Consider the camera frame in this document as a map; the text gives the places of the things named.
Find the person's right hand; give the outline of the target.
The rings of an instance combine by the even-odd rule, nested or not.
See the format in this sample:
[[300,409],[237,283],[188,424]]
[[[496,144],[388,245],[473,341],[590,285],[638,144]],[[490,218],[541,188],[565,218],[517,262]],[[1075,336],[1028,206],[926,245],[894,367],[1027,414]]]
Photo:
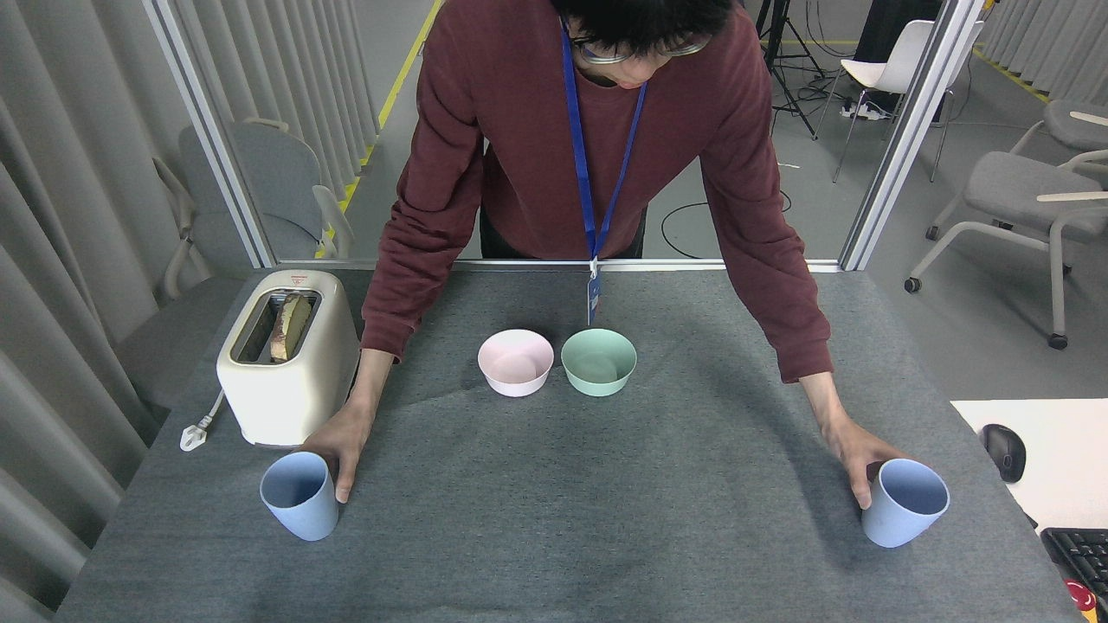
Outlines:
[[371,401],[351,398],[297,448],[297,451],[306,451],[324,459],[332,477],[338,504],[347,504],[349,501],[376,410],[377,407]]

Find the person's left hand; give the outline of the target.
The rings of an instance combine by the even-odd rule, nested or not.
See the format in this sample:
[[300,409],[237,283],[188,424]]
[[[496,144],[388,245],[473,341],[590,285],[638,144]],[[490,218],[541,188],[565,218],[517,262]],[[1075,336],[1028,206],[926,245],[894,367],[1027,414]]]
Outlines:
[[872,505],[873,500],[870,486],[871,466],[879,468],[893,459],[911,458],[895,446],[866,431],[847,415],[821,423],[820,429],[828,449],[847,470],[848,486],[854,494],[856,504],[863,511]]

